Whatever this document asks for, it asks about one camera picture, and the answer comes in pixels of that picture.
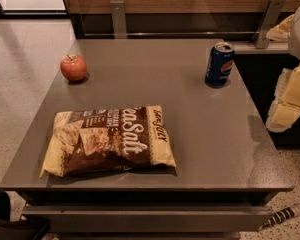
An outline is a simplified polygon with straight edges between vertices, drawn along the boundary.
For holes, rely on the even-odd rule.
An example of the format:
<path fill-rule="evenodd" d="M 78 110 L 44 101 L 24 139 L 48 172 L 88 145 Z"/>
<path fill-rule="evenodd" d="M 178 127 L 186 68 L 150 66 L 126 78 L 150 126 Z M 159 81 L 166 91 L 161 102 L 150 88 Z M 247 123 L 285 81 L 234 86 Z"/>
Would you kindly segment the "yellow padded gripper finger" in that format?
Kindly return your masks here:
<path fill-rule="evenodd" d="M 300 117 L 300 64 L 293 70 L 282 70 L 274 95 L 266 128 L 270 132 L 281 133 L 291 128 Z"/>
<path fill-rule="evenodd" d="M 271 28 L 266 34 L 266 38 L 278 42 L 286 42 L 288 40 L 290 27 L 294 15 L 289 15 L 281 23 Z"/>

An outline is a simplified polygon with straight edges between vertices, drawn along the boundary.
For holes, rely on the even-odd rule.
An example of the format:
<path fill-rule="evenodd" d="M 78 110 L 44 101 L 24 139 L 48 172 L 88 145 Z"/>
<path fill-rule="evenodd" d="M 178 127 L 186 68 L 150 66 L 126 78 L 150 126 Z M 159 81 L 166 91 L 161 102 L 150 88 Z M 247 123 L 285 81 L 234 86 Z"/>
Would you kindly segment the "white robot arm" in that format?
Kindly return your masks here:
<path fill-rule="evenodd" d="M 271 28 L 266 37 L 286 41 L 289 54 L 300 60 L 300 7 L 293 15 Z M 300 117 L 300 63 L 293 70 L 284 68 L 278 77 L 266 128 L 281 133 L 291 128 Z"/>

